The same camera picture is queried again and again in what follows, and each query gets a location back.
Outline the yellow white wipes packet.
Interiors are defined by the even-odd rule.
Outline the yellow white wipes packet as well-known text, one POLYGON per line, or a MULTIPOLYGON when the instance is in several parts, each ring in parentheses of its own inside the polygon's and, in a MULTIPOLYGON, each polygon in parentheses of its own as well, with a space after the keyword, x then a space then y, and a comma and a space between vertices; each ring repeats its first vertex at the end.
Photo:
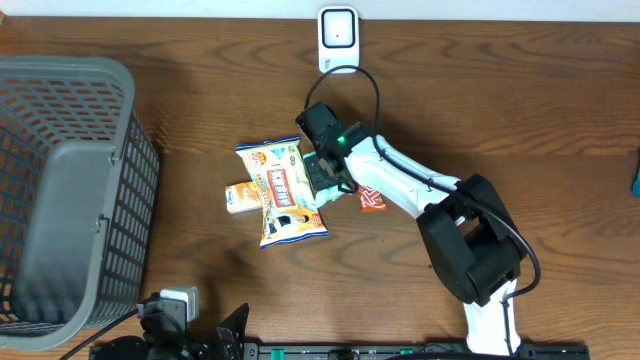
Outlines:
POLYGON ((300 140, 296 135, 235 148, 260 196, 263 249, 328 234, 298 148, 300 140))

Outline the mint green wipes pack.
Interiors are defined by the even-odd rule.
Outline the mint green wipes pack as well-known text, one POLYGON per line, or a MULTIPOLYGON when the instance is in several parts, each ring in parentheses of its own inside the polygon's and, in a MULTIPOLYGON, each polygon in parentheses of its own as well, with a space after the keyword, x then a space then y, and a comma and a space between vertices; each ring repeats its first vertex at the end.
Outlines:
POLYGON ((329 202, 336 201, 345 195, 345 192, 341 191, 339 185, 324 174, 319 166, 318 160, 319 158, 314 152, 303 155, 305 170, 311 188, 315 192, 315 205, 317 208, 320 208, 329 202))

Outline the orange white snack packet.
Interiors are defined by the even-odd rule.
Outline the orange white snack packet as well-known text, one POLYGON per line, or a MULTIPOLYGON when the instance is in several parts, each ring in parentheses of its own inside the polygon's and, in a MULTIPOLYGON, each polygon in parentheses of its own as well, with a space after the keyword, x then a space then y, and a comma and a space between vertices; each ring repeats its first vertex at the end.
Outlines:
POLYGON ((262 208, 261 197, 253 181, 226 186, 225 198, 226 209, 230 214, 262 208))

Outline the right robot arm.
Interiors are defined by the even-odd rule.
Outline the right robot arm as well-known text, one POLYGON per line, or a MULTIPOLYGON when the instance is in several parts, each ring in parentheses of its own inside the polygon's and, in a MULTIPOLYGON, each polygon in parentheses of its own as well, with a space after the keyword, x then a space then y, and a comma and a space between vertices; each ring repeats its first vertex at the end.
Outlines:
POLYGON ((371 187, 415 218, 436 275, 464 305, 469 350, 515 354, 521 339, 513 302, 522 293, 516 283, 532 249, 492 184, 426 168, 362 123, 298 125, 324 176, 371 187))

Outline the red chocolate bar wrapper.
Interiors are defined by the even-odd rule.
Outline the red chocolate bar wrapper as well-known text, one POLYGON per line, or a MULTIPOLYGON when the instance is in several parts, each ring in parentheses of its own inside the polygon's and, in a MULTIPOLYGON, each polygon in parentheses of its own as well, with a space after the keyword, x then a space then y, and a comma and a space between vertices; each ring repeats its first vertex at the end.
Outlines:
POLYGON ((365 213, 380 212, 387 209, 381 193, 371 187, 360 186, 358 189, 361 211, 365 213))

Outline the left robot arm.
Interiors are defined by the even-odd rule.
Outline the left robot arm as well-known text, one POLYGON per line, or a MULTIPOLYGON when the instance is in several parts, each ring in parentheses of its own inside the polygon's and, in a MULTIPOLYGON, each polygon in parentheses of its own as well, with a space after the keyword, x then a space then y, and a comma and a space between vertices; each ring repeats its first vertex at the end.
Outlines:
POLYGON ((138 305, 141 337, 123 336, 89 350, 94 360, 242 360, 249 305, 244 303, 222 321, 212 339, 190 333, 188 305, 153 297, 138 305))

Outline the blue Listerine mouthwash bottle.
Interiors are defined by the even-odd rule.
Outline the blue Listerine mouthwash bottle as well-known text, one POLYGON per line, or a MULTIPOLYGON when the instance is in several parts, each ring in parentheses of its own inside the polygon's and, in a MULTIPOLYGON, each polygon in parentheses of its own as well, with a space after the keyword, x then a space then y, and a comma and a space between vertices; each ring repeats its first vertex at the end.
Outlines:
POLYGON ((632 184, 632 193, 635 197, 640 197, 640 169, 638 168, 636 179, 632 184))

